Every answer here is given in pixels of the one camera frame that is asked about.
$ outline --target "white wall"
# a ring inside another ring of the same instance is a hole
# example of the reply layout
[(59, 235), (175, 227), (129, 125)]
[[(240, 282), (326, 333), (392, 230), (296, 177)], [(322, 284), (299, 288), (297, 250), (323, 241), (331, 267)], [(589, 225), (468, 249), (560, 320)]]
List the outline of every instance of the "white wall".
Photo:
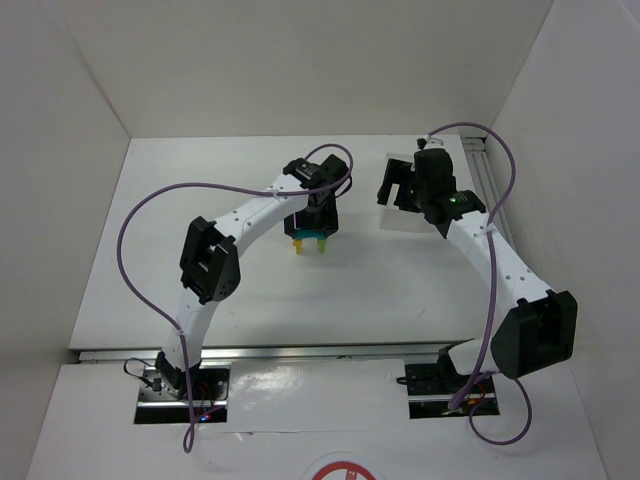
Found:
[(637, 478), (640, 429), (625, 406), (640, 395), (640, 2), (625, 2), (556, 0), (495, 123), (518, 164), (518, 249), (578, 299), (572, 365), (612, 480)]
[(0, 1), (0, 478), (26, 475), (129, 137), (37, 0)]
[(551, 0), (47, 0), (134, 137), (494, 120)]

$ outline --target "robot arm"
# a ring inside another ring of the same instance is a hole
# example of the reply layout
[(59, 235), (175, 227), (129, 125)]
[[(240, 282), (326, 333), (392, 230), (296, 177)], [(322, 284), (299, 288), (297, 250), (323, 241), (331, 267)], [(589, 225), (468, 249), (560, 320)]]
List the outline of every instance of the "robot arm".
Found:
[[(486, 236), (491, 229), (497, 259), (497, 330), (481, 371), (518, 378), (571, 357), (575, 299), (569, 292), (555, 293), (527, 267), (495, 226), (488, 225), (486, 208), (472, 191), (456, 190), (446, 150), (420, 150), (413, 163), (390, 159), (378, 203), (387, 204), (393, 184), (399, 186), (394, 205), (422, 213), (469, 259), (487, 286), (491, 262)], [(479, 338), (443, 349), (439, 363), (452, 365), (453, 375), (469, 375), (481, 344)]]
[[(197, 372), (213, 314), (238, 287), (239, 259), (253, 242), (283, 220), (286, 225), (304, 224), (304, 232), (309, 235), (329, 235), (337, 230), (334, 191), (290, 196), (280, 196), (278, 192), (317, 189), (334, 183), (346, 172), (347, 165), (335, 155), (322, 165), (294, 160), (265, 190), (273, 192), (273, 196), (254, 197), (212, 222), (202, 217), (191, 222), (180, 258), (184, 289), (176, 317), (185, 335), (189, 365), (184, 365), (180, 335), (174, 328), (156, 358), (156, 368), (172, 388), (183, 392), (186, 368), (192, 374)], [(331, 220), (328, 227), (327, 217)], [(292, 226), (290, 233), (295, 238), (304, 232)]]

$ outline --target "wall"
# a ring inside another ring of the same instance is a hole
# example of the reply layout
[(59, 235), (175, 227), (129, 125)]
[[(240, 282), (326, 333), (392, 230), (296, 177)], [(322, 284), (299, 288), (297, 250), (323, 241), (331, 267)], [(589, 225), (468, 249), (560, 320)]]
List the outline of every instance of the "wall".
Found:
[(491, 122), (551, 0), (46, 0), (134, 137)]
[(0, 1), (0, 478), (24, 478), (129, 137), (36, 0)]
[[(618, 408), (640, 394), (640, 2), (625, 2), (557, 0), (495, 123), (518, 164), (518, 250), (580, 305), (572, 365), (614, 480), (636, 478), (640, 429)], [(504, 189), (506, 158), (489, 147)]]

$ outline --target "red circle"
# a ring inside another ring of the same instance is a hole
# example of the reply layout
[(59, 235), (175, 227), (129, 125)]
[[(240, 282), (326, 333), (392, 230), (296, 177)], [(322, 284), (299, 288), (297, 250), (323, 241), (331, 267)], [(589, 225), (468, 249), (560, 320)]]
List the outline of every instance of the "red circle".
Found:
[(356, 472), (357, 474), (362, 475), (367, 480), (376, 480), (376, 477), (374, 477), (369, 470), (367, 470), (366, 468), (358, 465), (357, 463), (352, 463), (352, 462), (334, 462), (334, 463), (330, 463), (326, 467), (322, 467), (318, 471), (318, 473), (316, 473), (313, 476), (312, 480), (322, 480), (327, 475), (329, 475), (330, 473), (333, 473), (333, 472), (335, 472), (337, 470), (351, 470), (353, 472)]

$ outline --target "purple cable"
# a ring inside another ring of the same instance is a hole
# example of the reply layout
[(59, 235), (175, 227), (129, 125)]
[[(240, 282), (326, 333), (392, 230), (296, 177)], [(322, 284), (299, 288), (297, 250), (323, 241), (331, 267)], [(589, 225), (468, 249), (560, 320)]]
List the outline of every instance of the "purple cable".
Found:
[[(489, 135), (491, 135), (493, 138), (497, 140), (497, 142), (502, 146), (505, 153), (507, 154), (507, 157), (509, 158), (509, 163), (511, 164), (511, 178), (509, 180), (509, 185), (507, 186), (507, 189), (505, 190), (504, 194), (500, 197), (500, 199), (495, 204), (493, 209), (491, 209), (491, 211), (489, 212), (489, 218), (487, 219), (487, 226), (489, 226), (493, 223), (493, 219), (497, 215), (498, 211), (500, 210), (504, 202), (507, 201), (507, 198), (509, 197), (509, 195), (511, 194), (511, 191), (513, 190), (513, 186), (516, 183), (515, 158), (513, 157), (513, 153), (511, 152), (511, 149), (509, 148), (507, 143), (502, 139), (502, 137), (500, 137), (500, 135), (498, 135), (491, 128), (486, 127), (480, 123), (475, 123), (475, 122), (450, 123), (440, 128), (436, 128), (435, 130), (429, 132), (427, 136), (430, 137), (437, 133), (442, 132), (443, 130), (447, 130), (449, 128), (455, 128), (455, 127), (473, 127), (473, 128), (478, 128), (480, 130), (483, 130), (484, 132), (488, 133)], [(487, 355), (487, 350), (489, 349), (489, 342), (491, 340), (491, 331), (493, 329), (493, 320), (496, 313), (496, 299), (498, 294), (498, 265), (496, 260), (496, 247), (493, 242), (493, 232), (488, 228), (487, 228), (487, 243), (489, 244), (489, 261), (491, 263), (491, 286), (490, 286), (490, 293), (489, 293), (489, 309), (487, 311), (487, 323), (484, 329), (484, 336), (482, 338), (482, 344), (480, 346), (480, 352), (478, 353), (478, 359), (476, 360), (476, 364), (473, 367), (469, 380), (467, 381), (465, 386), (462, 387), (460, 390), (458, 390), (456, 394), (449, 401), (447, 405), (447, 408), (449, 408), (449, 410), (456, 410), (458, 407), (460, 407), (460, 405), (462, 404), (466, 396), (471, 393), (471, 389), (473, 388), (473, 386), (478, 381), (481, 381), (479, 380), (482, 377), (482, 376), (479, 376), (480, 369), (482, 368), (482, 364), (484, 363), (484, 359)], [(515, 379), (515, 381), (518, 384), (518, 387), (520, 387), (520, 390), (522, 391), (527, 404), (527, 424), (525, 425), (524, 430), (522, 430), (522, 432), (518, 434), (516, 437), (512, 438), (511, 440), (506, 440), (504, 442), (498, 442), (495, 440), (491, 440), (483, 436), (482, 434), (480, 434), (476, 430), (475, 426), (473, 425), (473, 413), (480, 405), (482, 405), (482, 403), (476, 405), (469, 414), (469, 423), (471, 424), (471, 428), (473, 429), (474, 433), (478, 435), (478, 437), (480, 437), (482, 440), (484, 440), (485, 442), (491, 443), (492, 445), (511, 445), (512, 443), (515, 443), (520, 439), (522, 439), (522, 437), (526, 435), (527, 431), (529, 430), (529, 427), (531, 426), (533, 411), (531, 408), (531, 402), (529, 400), (529, 396), (527, 395), (527, 392), (525, 391), (522, 383), (517, 379)]]
[[(351, 173), (353, 172), (353, 155), (351, 155), (351, 152), (346, 147), (344, 147), (344, 146), (342, 146), (340, 144), (337, 144), (337, 143), (325, 143), (325, 144), (320, 145), (320, 146), (314, 148), (313, 150), (311, 150), (304, 157), (304, 159), (308, 160), (316, 152), (318, 152), (320, 150), (324, 150), (326, 148), (337, 148), (339, 150), (342, 150), (347, 155), (347, 158), (349, 159), (349, 169), (347, 170), (347, 173), (340, 180), (338, 180), (336, 182), (333, 182), (333, 183), (331, 183), (329, 185), (325, 185), (324, 187), (315, 188), (315, 189), (312, 189), (312, 190), (303, 190), (303, 191), (297, 191), (297, 192), (276, 192), (275, 195), (278, 196), (278, 197), (293, 197), (293, 196), (302, 196), (302, 195), (313, 195), (315, 193), (322, 193), (322, 192), (325, 192), (327, 190), (332, 190), (334, 188), (339, 187), (343, 183), (345, 183), (347, 181), (347, 179), (349, 179), (351, 177)], [(185, 433), (184, 439), (182, 441), (182, 448), (184, 449), (185, 453), (190, 453), (191, 449), (193, 448), (193, 442), (195, 440), (195, 427), (196, 427), (196, 424), (197, 424), (196, 418), (195, 418), (195, 413), (194, 413), (194, 407), (193, 407), (193, 392), (191, 391), (192, 390), (192, 385), (191, 385), (191, 374), (189, 372), (189, 356), (187, 354), (187, 340), (186, 340), (186, 338), (184, 336), (184, 332), (182, 331), (182, 328), (180, 327), (178, 322), (176, 322), (171, 317), (171, 315), (166, 313), (164, 310), (162, 310), (160, 307), (158, 307), (155, 303), (153, 303), (151, 300), (149, 300), (147, 297), (145, 297), (142, 294), (142, 292), (140, 292), (140, 290), (138, 290), (138, 288), (133, 284), (133, 282), (131, 282), (131, 279), (129, 278), (129, 275), (126, 272), (126, 270), (124, 268), (124, 263), (122, 261), (122, 243), (123, 243), (123, 240), (124, 240), (124, 234), (127, 231), (127, 227), (129, 226), (129, 223), (131, 223), (131, 220), (133, 219), (134, 215), (144, 205), (149, 203), (154, 198), (162, 195), (163, 193), (167, 193), (167, 192), (170, 192), (172, 190), (177, 190), (177, 189), (180, 189), (180, 188), (193, 188), (193, 187), (212, 188), (212, 189), (216, 189), (216, 190), (226, 190), (228, 192), (243, 193), (243, 194), (246, 194), (246, 195), (253, 195), (253, 196), (257, 196), (257, 197), (272, 197), (274, 195), (274, 193), (271, 192), (271, 191), (266, 191), (265, 192), (265, 191), (260, 191), (260, 190), (250, 190), (250, 189), (247, 189), (247, 188), (232, 187), (232, 186), (229, 186), (229, 185), (221, 185), (221, 184), (218, 184), (218, 183), (202, 183), (202, 182), (176, 183), (176, 184), (168, 185), (168, 186), (166, 186), (164, 188), (161, 188), (160, 190), (156, 190), (155, 192), (151, 193), (150, 195), (147, 195), (145, 198), (140, 200), (140, 202), (138, 202), (138, 204), (131, 209), (129, 214), (124, 219), (124, 222), (122, 222), (122, 226), (120, 227), (120, 233), (118, 234), (118, 240), (117, 240), (117, 244), (116, 244), (116, 261), (118, 263), (118, 270), (120, 272), (120, 276), (122, 276), (122, 279), (124, 280), (124, 283), (127, 285), (127, 287), (129, 287), (129, 290), (131, 290), (131, 292), (136, 297), (138, 297), (138, 299), (140, 301), (142, 301), (142, 303), (144, 303), (146, 306), (151, 308), (151, 310), (156, 312), (158, 315), (160, 315), (165, 320), (167, 320), (171, 325), (173, 325), (173, 327), (178, 331), (178, 333), (180, 335), (180, 344), (182, 346), (182, 356), (183, 356), (184, 364), (185, 364), (185, 380), (186, 380), (186, 384), (187, 384), (186, 385), (186, 388), (187, 388), (187, 402), (188, 402), (188, 405), (189, 405), (189, 428), (187, 429), (187, 432)]]

